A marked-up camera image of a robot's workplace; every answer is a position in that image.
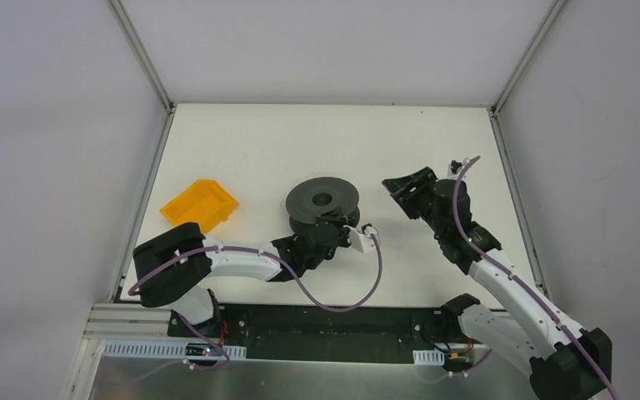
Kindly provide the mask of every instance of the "white table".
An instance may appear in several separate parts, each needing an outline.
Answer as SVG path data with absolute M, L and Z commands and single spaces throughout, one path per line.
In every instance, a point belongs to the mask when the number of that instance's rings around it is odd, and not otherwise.
M 430 166 L 439 177 L 453 159 L 481 155 L 467 175 L 475 220 L 533 280 L 488 114 L 481 108 L 180 104 L 153 185 L 137 243 L 171 229 L 159 209 L 197 179 L 214 179 L 240 202 L 210 235 L 260 243 L 291 234 L 284 200 L 319 176 L 347 179 L 359 190 L 361 223 L 382 238 L 384 275 L 368 306 L 436 307 L 471 293 L 499 303 L 449 263 L 423 221 L 411 221 L 382 187 Z M 373 253 L 340 248 L 302 280 L 327 304 L 353 304 L 372 286 Z M 133 263 L 121 299 L 133 285 Z M 204 279 L 220 302 L 310 304 L 295 282 L 243 277 Z

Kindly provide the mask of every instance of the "gray wall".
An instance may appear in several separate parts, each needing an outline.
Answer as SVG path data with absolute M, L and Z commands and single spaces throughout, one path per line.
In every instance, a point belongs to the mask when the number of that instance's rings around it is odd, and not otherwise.
M 0 1 L 0 399 L 63 392 L 162 120 L 105 1 Z
M 125 0 L 172 100 L 491 105 L 552 0 Z
M 640 398 L 640 1 L 573 1 L 500 122 L 548 288 Z

